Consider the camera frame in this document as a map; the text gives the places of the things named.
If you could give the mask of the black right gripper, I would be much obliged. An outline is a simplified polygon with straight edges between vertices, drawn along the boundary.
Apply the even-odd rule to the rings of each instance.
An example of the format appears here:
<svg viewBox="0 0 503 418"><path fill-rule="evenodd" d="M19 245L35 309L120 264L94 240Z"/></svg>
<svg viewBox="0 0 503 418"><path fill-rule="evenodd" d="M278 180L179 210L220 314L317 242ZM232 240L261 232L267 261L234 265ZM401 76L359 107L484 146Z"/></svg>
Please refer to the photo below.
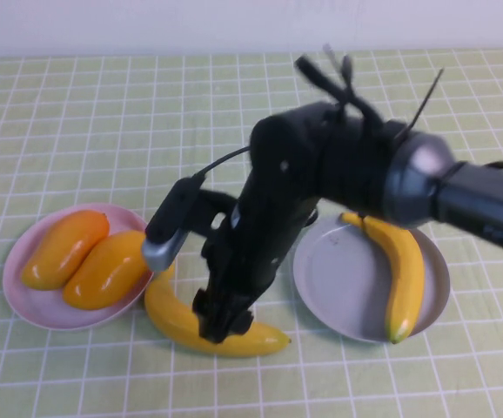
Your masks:
<svg viewBox="0 0 503 418"><path fill-rule="evenodd" d="M295 193L255 173L248 176L236 205L202 250L210 276L192 302L202 339L220 344L231 327L233 334L248 332L250 305L274 281L318 202L314 194Z"/></svg>

